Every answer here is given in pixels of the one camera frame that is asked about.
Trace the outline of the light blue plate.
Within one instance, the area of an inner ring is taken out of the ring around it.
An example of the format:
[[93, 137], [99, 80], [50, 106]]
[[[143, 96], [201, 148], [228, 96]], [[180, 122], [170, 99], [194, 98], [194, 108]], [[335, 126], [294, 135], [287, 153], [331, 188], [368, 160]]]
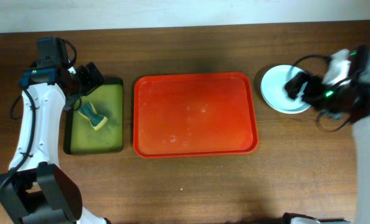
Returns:
[[[284, 86], [298, 72], [302, 72], [302, 69], [291, 65], [277, 65], [270, 68], [262, 77], [260, 84], [261, 93], [265, 102], [292, 100], [288, 97]], [[301, 101], [301, 94], [293, 101]]]

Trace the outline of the yellow green sponge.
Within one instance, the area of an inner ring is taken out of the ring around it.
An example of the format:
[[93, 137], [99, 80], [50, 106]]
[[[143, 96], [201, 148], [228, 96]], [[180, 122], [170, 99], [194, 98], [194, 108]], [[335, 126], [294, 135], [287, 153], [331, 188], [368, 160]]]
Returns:
[[106, 116], [99, 114], [96, 111], [96, 108], [91, 102], [83, 104], [78, 109], [78, 114], [88, 120], [92, 128], [96, 131], [103, 127], [108, 121], [108, 118]]

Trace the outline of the green plate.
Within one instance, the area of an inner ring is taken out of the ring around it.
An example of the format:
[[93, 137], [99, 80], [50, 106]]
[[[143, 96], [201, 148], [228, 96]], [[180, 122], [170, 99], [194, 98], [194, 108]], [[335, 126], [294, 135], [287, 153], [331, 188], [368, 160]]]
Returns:
[[311, 106], [308, 103], [293, 100], [266, 101], [266, 103], [275, 111], [285, 114], [302, 113]]

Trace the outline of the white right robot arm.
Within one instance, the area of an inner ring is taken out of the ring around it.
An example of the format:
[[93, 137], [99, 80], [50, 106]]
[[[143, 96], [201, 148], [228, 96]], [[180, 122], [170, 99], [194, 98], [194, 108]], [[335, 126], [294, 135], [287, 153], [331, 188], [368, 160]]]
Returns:
[[355, 223], [370, 223], [370, 45], [322, 56], [328, 64], [324, 77], [309, 72], [287, 73], [289, 98], [311, 105], [320, 116], [348, 114], [356, 146], [358, 201]]

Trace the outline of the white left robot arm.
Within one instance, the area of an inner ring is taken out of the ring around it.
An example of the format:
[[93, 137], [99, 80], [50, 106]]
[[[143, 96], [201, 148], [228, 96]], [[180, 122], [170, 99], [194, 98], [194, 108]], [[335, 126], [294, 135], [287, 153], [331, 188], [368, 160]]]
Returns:
[[16, 152], [0, 174], [0, 203], [13, 223], [108, 223], [83, 207], [77, 185], [60, 169], [60, 117], [105, 81], [90, 62], [28, 68], [19, 80], [23, 114]]

